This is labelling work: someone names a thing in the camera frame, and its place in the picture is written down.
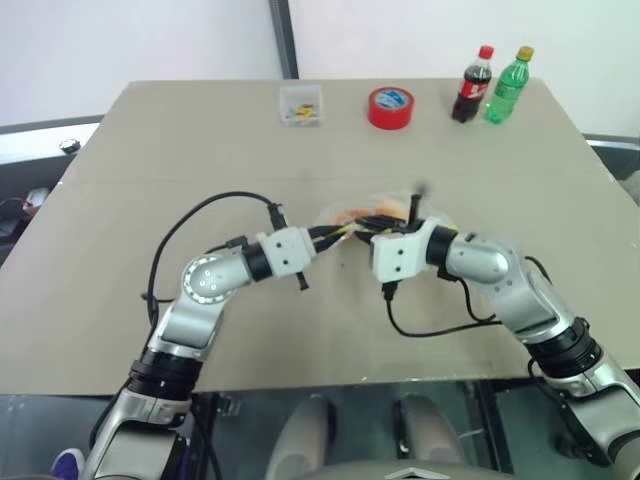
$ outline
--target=floor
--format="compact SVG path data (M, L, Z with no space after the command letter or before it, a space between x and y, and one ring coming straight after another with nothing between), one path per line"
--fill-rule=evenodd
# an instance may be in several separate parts
M328 463L394 458L391 407L402 395L417 393L430 397L448 416L470 462L489 466L475 402L469 400L465 384L415 382L234 393L232 414L220 414L214 430L225 480L262 478L280 429L312 393L327 396L337 408L337 436ZM554 451L552 432L560 420L533 387L500 393L497 403L521 480L611 478L610 470ZM88 398L0 396L0 477L46 473L60 450L74 446L86 451L103 405Z

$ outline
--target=metal bar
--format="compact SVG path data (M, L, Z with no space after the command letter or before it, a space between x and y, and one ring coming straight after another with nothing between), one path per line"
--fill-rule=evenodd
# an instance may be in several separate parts
M0 133L0 165L75 154L89 141L98 125L85 123ZM64 150L65 142L76 143L76 148Z
M57 120L43 120L41 122L17 123L14 125L0 125L0 135L5 133L28 132L44 128L70 127L72 125L86 125L100 123L104 115L90 115L87 117L61 118Z
M276 45L280 56L282 77L285 79L298 79L298 59L296 46L293 39L293 25L289 11L288 0L270 0L271 21L276 35Z
M529 377L505 379L499 378L491 381L493 393L502 393L508 390L515 390L516 388L528 387L533 384L533 380Z
M509 444L504 433L491 382L486 380L473 382L473 392L480 409L480 421L489 450L491 468L499 472L513 474Z
M587 143L590 147L600 148L617 148L621 150L632 150L634 152L640 152L640 144L633 142L614 142L610 140L589 140Z

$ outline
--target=green soda bottle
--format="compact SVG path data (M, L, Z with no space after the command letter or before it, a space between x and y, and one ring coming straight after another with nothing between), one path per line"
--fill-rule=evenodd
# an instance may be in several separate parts
M520 47L516 61L502 71L493 98L487 104L486 120L502 123L511 116L520 92L529 80L529 60L532 56L533 48Z

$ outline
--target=black metal frame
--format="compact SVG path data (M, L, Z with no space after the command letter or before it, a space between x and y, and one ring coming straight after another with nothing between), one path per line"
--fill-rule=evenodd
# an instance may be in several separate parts
M217 393L199 393L194 396L196 412L198 412L198 417L202 420L209 437L213 437L213 426L218 411L219 398L220 396ZM198 433L195 423L191 431L186 479L207 480L207 472L210 467L207 448Z
M276 35L276 46L280 57L282 77L285 79L298 79L298 59L293 38L293 25L288 0L269 0L271 7L271 21Z
M493 470L513 474L513 463L507 436L498 411L496 395L490 380L471 382L472 398L477 403L489 463Z

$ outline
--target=red label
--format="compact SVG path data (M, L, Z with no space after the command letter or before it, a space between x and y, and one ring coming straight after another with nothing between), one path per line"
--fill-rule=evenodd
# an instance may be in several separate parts
M460 87L460 95L465 98L482 98L488 87L488 83L478 84L465 80L462 82L462 86Z

